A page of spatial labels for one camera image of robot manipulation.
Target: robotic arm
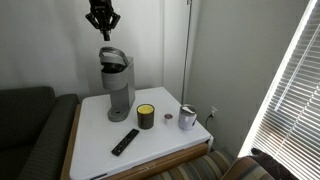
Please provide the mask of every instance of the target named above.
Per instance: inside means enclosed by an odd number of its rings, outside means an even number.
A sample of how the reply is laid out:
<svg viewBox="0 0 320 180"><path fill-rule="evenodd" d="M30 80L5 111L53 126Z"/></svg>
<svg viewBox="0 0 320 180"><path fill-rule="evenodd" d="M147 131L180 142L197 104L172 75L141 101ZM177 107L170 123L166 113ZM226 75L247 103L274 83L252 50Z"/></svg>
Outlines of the robotic arm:
<svg viewBox="0 0 320 180"><path fill-rule="evenodd" d="M111 29L116 27L120 16L113 11L111 0L89 1L91 8L86 18L96 29L100 29L105 41L110 41Z"/></svg>

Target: mug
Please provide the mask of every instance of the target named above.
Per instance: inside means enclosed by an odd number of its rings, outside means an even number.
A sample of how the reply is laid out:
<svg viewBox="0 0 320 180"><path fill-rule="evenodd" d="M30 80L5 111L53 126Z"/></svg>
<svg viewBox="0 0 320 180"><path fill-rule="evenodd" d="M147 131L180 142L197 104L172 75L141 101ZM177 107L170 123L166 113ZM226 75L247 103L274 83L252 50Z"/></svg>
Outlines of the mug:
<svg viewBox="0 0 320 180"><path fill-rule="evenodd" d="M189 131L196 123L196 117L196 108L190 104L184 104L180 107L178 126L185 131Z"/></svg>

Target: single-serve coffee maker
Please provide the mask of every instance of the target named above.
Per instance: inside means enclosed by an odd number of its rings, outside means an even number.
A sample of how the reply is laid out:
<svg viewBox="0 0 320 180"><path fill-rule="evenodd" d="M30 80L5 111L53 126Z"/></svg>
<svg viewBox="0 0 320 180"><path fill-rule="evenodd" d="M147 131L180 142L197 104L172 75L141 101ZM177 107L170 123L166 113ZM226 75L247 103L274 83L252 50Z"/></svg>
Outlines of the single-serve coffee maker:
<svg viewBox="0 0 320 180"><path fill-rule="evenodd" d="M110 121L119 122L128 117L135 99L133 58L113 47L103 47L99 53L103 88L110 92L112 107Z"/></svg>

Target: black remote control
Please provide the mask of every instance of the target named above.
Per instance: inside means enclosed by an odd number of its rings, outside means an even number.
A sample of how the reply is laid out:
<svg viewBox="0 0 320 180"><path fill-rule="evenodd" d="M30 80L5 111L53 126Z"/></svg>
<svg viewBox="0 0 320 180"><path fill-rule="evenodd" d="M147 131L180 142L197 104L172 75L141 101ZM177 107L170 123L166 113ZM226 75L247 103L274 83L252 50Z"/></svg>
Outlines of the black remote control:
<svg viewBox="0 0 320 180"><path fill-rule="evenodd" d="M136 135L139 133L138 130L132 129L126 137L124 137L120 143L111 151L112 154L119 156L123 150L130 144L130 142L136 137Z"/></svg>

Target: wall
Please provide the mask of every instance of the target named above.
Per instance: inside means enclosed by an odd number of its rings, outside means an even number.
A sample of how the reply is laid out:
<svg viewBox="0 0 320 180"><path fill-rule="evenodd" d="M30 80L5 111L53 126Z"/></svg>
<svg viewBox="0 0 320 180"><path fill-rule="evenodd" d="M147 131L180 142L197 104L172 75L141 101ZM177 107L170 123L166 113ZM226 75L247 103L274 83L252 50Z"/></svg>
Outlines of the wall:
<svg viewBox="0 0 320 180"><path fill-rule="evenodd" d="M235 154L307 5L303 0L202 1L187 103L208 120L215 148Z"/></svg>
<svg viewBox="0 0 320 180"><path fill-rule="evenodd" d="M57 95L77 93L83 98L105 94L98 52L103 46L113 46L134 57L137 89L165 85L179 100L182 83L174 83L174 79L183 79L179 65L185 56L173 58L166 43L176 35L174 46L178 48L171 49L185 54L189 12L187 6L177 6L179 2L113 1L121 19L111 41L104 42L85 18L89 0L1 1L0 88L50 85ZM170 79L164 77L168 68L177 69Z"/></svg>

